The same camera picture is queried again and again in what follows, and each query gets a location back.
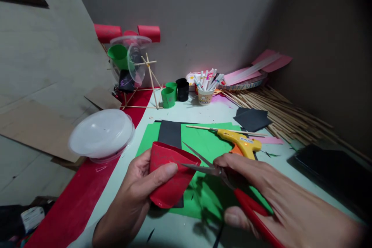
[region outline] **table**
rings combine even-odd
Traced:
[[[133,105],[146,106],[149,101],[154,103],[151,93],[151,90],[139,91],[136,93],[138,96],[135,95],[133,98],[135,103]],[[26,248],[50,247],[52,244],[53,247],[66,247],[80,235],[85,226],[90,226],[101,218],[114,199],[130,161],[137,153],[147,124],[155,120],[168,120],[193,123],[232,122],[238,125],[233,119],[237,108],[234,103],[220,95],[213,97],[209,106],[202,107],[198,105],[197,96],[191,93],[188,101],[176,102],[171,109],[125,109],[136,126],[133,141],[125,148],[119,159],[108,163],[104,169],[101,165],[87,160],[40,224]],[[293,146],[302,147],[296,142]],[[257,152],[259,161],[269,163],[305,189],[357,218],[336,199],[287,163],[287,159],[295,153],[289,144],[263,145],[262,150],[280,156],[270,158],[264,152]],[[221,230],[219,225],[203,224],[198,219],[170,213],[155,215],[153,212],[146,217],[130,247],[143,247],[152,230],[154,232],[148,243],[150,247],[213,247],[219,232],[222,233],[216,247],[248,247],[249,245],[268,247],[266,243],[254,239],[250,233],[242,233],[227,226]]]

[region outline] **yellow glue gun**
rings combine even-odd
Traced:
[[[254,152],[260,151],[262,144],[260,141],[257,140],[249,140],[242,134],[238,134],[236,132],[231,132],[225,129],[214,129],[217,131],[217,135],[219,135],[222,139],[232,142],[234,144],[234,148],[230,151],[230,153],[240,154],[248,159],[255,160]]]

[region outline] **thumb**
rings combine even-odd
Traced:
[[[162,165],[133,184],[133,191],[135,191],[134,196],[140,199],[147,198],[156,188],[171,179],[177,171],[178,166],[176,163]]]

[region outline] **fingernail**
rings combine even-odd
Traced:
[[[225,222],[232,227],[241,227],[239,217],[233,214],[225,214]]]
[[[173,176],[177,171],[178,171],[178,166],[177,166],[176,163],[169,163],[169,164],[167,164],[167,166],[165,168],[165,172],[169,176]]]

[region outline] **green plastic cup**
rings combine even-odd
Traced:
[[[123,45],[114,45],[107,51],[107,55],[119,68],[119,70],[128,70],[128,51]]]
[[[174,100],[177,101],[177,83],[166,83],[165,87],[173,89]]]
[[[176,100],[174,98],[174,89],[164,88],[162,90],[163,108],[169,109],[174,106]]]

